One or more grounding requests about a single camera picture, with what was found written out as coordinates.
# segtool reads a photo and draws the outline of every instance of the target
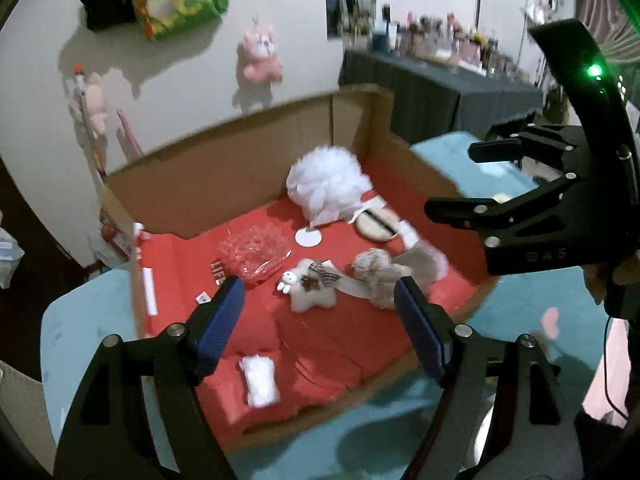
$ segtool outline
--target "hand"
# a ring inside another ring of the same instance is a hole
[[[602,303],[607,295],[607,276],[609,264],[589,264],[582,267],[584,285],[596,304]],[[628,257],[613,271],[613,282],[616,285],[630,285],[640,282],[640,251]]]

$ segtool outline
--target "dark gray tablecloth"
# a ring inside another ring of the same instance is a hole
[[[484,139],[492,126],[542,111],[542,92],[519,81],[407,57],[347,50],[340,85],[362,83],[395,92],[391,129],[410,144],[459,130]]]

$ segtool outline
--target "white bunny figurine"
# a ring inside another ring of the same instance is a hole
[[[288,294],[291,290],[291,285],[295,285],[298,281],[299,277],[294,272],[287,270],[282,273],[277,289],[283,294]]]

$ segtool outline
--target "curtain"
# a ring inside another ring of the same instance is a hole
[[[578,18],[607,61],[621,66],[640,62],[640,37],[617,0],[584,0]]]

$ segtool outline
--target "beige plush toy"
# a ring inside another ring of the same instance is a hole
[[[364,280],[371,290],[370,301],[380,308],[394,307],[394,288],[403,276],[411,276],[411,267],[393,263],[384,249],[371,249],[358,254],[353,263],[353,275]]]
[[[104,134],[107,120],[107,108],[104,104],[104,95],[100,88],[102,78],[97,73],[92,73],[86,79],[84,89],[84,105],[89,119],[89,125],[94,134]]]

